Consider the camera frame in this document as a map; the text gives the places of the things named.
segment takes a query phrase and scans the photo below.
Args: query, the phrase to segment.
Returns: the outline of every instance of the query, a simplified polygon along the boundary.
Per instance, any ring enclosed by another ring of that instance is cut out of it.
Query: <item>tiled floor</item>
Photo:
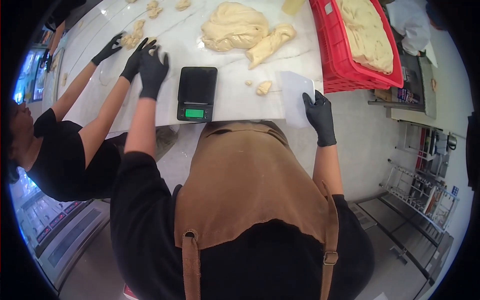
[[[406,155],[395,146],[399,124],[385,116],[385,108],[367,104],[370,93],[365,90],[328,94],[337,139],[345,198],[348,201],[373,196],[381,192],[379,183],[388,175],[388,158],[412,166],[415,157]],[[276,120],[288,138],[290,147],[311,176],[317,136],[311,127],[294,129],[285,120]],[[157,163],[162,177],[172,191],[184,184],[203,124],[181,125],[179,138],[172,149]]]

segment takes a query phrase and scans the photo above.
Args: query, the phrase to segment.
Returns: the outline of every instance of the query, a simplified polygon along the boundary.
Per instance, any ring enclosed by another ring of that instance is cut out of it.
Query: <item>metal rack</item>
[[[429,181],[391,159],[388,162],[393,166],[386,183],[380,183],[380,186],[413,208],[438,231],[445,232],[460,199],[437,182]]]

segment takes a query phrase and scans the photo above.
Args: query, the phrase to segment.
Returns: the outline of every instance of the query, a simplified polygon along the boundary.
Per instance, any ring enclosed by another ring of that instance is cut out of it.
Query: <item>wall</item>
[[[33,122],[35,122],[42,114],[42,101],[28,103],[26,106],[32,112]]]
[[[459,188],[458,197],[460,201],[456,207],[455,213],[452,217],[452,222],[447,228],[447,232],[454,237],[452,248],[450,253],[445,261],[445,265],[435,282],[432,288],[430,288],[420,300],[427,300],[428,297],[435,291],[439,285],[442,278],[445,276],[448,268],[453,262],[453,259],[460,248],[465,232],[467,231],[467,226],[470,220],[470,211],[472,207],[473,200],[473,191],[467,186],[468,177],[467,177],[467,165],[465,163],[466,156],[465,150],[467,147],[467,142],[464,139],[458,139],[457,148],[455,151],[452,151],[449,160],[449,166],[447,169],[447,174],[445,176],[445,182],[447,184],[447,189],[452,190],[453,186]]]
[[[437,81],[437,118],[434,120],[423,112],[404,109],[392,109],[391,117],[434,126],[466,137],[467,116],[473,111],[467,71],[449,33],[432,26],[430,30],[438,62],[438,68],[432,66],[433,77]]]

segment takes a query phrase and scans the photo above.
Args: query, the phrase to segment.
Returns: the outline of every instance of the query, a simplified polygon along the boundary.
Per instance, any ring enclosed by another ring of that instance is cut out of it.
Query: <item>marble countertop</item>
[[[161,51],[168,52],[170,58],[170,70],[158,96],[156,126],[185,123],[176,118],[180,71],[185,66],[218,68],[213,121],[285,118],[280,71],[293,71],[308,77],[314,80],[315,88],[323,92],[320,50],[308,1],[295,17],[281,11],[283,0],[239,1],[262,12],[269,21],[270,30],[279,23],[291,23],[298,33],[295,39],[251,71],[247,68],[249,60],[245,50],[215,52],[203,45],[200,26],[222,0],[192,0],[192,5],[182,12],[175,9],[177,0],[159,1],[163,12],[156,19],[146,15],[148,2],[104,0],[67,33],[60,44],[65,47],[60,74],[68,73],[68,78],[65,86],[59,85],[58,97],[115,34],[131,33],[134,21],[139,19],[146,20],[144,37],[156,36]],[[132,52],[133,49],[122,49],[99,65],[65,120],[85,126],[97,116]],[[246,80],[252,80],[252,86],[247,86]],[[256,87],[265,80],[273,81],[270,92],[267,96],[258,96]],[[141,87],[137,75],[110,132],[129,129]]]

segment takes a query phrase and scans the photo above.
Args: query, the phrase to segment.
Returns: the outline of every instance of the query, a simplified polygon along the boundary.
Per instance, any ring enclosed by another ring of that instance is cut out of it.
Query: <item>red box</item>
[[[393,72],[385,75],[353,61],[347,32],[335,0],[310,0],[322,56],[324,93],[403,87],[402,67],[392,29],[378,0],[377,10],[393,51]]]

